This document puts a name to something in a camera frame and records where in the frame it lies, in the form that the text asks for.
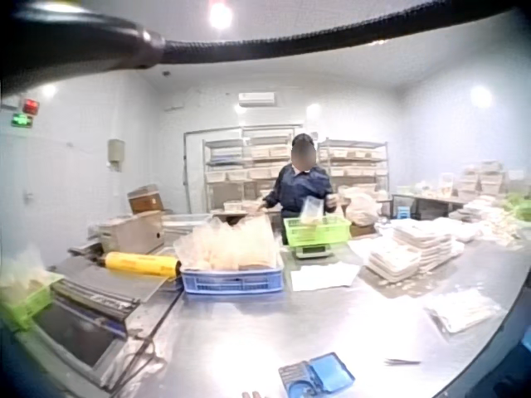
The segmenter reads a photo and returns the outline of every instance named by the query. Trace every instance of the cardboard box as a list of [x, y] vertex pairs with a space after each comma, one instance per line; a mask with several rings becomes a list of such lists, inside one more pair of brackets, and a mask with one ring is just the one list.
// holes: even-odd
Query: cardboard box
[[129, 205], [133, 214], [143, 213], [145, 211], [162, 211], [164, 210], [163, 202], [158, 194], [158, 188], [155, 184], [140, 187], [127, 194]]
[[356, 226], [354, 224], [350, 226], [350, 236], [352, 236], [353, 238], [363, 235], [371, 235], [375, 233], [376, 230], [374, 229], [374, 226]]

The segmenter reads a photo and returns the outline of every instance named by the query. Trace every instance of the blue stool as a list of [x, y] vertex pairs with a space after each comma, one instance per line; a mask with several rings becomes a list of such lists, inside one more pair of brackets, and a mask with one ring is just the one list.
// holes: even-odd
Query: blue stool
[[412, 218], [412, 209], [409, 206], [397, 207], [397, 219]]

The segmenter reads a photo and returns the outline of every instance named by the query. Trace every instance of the dark blue jacket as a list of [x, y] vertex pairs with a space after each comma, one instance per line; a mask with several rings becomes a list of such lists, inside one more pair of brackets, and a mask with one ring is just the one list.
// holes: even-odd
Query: dark blue jacket
[[[299, 216], [306, 197], [317, 197], [324, 200], [330, 193], [332, 193], [330, 178], [323, 168], [313, 166], [308, 172], [295, 175], [295, 170], [290, 163], [280, 170], [279, 176], [276, 178], [275, 188], [264, 200], [267, 207], [273, 207], [280, 203], [282, 205], [282, 217], [288, 218]], [[334, 212], [335, 207], [327, 207], [325, 202], [324, 210]]]

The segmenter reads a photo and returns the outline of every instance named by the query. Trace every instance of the tweezers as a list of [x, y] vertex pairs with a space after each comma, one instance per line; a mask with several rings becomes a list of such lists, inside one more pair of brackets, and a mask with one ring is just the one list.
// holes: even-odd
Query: tweezers
[[421, 361], [408, 361], [406, 359], [391, 359], [386, 358], [383, 363], [386, 365], [418, 365]]

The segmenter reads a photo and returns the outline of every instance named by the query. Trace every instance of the ceiling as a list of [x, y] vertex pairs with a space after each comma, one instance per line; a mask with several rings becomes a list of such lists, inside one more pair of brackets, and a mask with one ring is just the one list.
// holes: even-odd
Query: ceiling
[[[218, 41], [290, 36], [359, 22], [426, 0], [226, 0], [234, 17], [217, 31], [208, 22], [208, 0], [86, 0], [94, 11], [138, 22], [168, 39]], [[143, 72], [161, 91], [272, 74], [324, 75], [386, 89], [401, 88], [518, 34], [521, 23], [506, 13], [458, 27], [359, 46], [274, 60], [213, 65], [157, 66]], [[163, 77], [162, 71], [171, 75]]]

